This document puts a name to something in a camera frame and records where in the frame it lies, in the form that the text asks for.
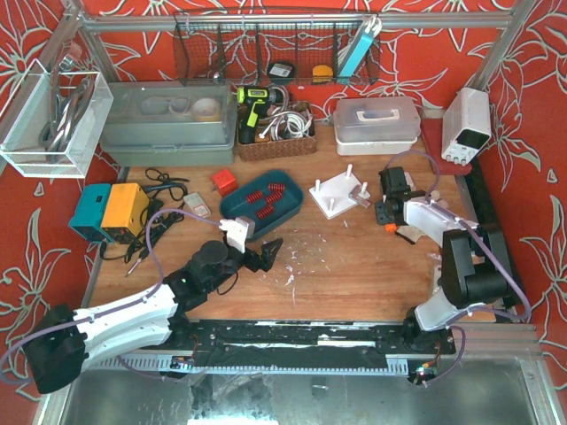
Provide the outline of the metal L-shaped bracket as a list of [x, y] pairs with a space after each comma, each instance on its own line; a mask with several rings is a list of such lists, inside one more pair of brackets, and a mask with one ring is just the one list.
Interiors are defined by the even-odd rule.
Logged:
[[370, 194], [366, 190], [362, 191], [361, 186], [354, 187], [349, 193], [349, 198], [364, 208], [369, 208], [371, 205]]

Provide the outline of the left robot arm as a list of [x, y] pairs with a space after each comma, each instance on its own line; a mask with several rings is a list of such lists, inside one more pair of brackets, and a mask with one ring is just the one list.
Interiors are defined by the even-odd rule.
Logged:
[[98, 362], [173, 339], [186, 326], [186, 313], [241, 268], [269, 271], [282, 244], [277, 238], [256, 252], [208, 241], [185, 266], [133, 296], [91, 308], [51, 308], [23, 345], [38, 392], [60, 390]]

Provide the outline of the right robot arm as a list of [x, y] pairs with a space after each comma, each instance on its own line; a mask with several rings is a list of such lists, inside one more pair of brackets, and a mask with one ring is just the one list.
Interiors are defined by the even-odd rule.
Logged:
[[401, 167], [379, 172], [383, 197], [377, 222], [413, 227], [441, 249], [437, 291], [408, 310], [402, 337], [420, 344], [466, 314], [515, 294], [504, 236], [496, 225], [481, 226], [448, 211], [423, 190], [412, 190]]

